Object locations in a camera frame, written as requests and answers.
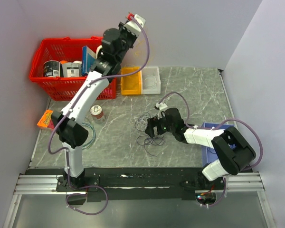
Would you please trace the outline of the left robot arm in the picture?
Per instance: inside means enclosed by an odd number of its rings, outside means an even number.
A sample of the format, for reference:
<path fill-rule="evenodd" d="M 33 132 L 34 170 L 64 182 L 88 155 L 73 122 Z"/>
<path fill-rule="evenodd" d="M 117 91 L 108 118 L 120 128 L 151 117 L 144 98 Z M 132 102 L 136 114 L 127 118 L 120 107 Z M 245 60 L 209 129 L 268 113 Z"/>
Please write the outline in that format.
<path fill-rule="evenodd" d="M 120 23 L 118 28 L 107 29 L 86 80 L 67 106 L 52 113 L 53 132 L 58 134 L 65 151 L 64 178 L 74 191 L 81 190 L 85 184 L 82 149 L 88 130 L 82 122 L 94 101 L 121 70 L 127 51 L 133 48 L 138 36 L 145 33 L 143 27 L 144 22 L 135 18 Z"/>

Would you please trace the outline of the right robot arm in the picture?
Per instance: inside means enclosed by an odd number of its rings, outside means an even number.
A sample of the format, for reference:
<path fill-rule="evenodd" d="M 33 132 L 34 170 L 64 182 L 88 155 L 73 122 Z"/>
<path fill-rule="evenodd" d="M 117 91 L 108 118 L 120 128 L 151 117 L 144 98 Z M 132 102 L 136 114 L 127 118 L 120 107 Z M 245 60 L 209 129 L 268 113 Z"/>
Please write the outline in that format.
<path fill-rule="evenodd" d="M 179 142 L 212 148 L 217 159 L 204 166 L 194 180 L 203 189 L 209 189 L 218 178 L 250 170 L 250 163 L 256 158 L 255 150 L 234 126 L 227 129 L 201 129 L 186 124 L 177 108 L 160 111 L 156 116 L 148 118 L 144 132 L 151 138 L 155 134 L 171 133 Z"/>

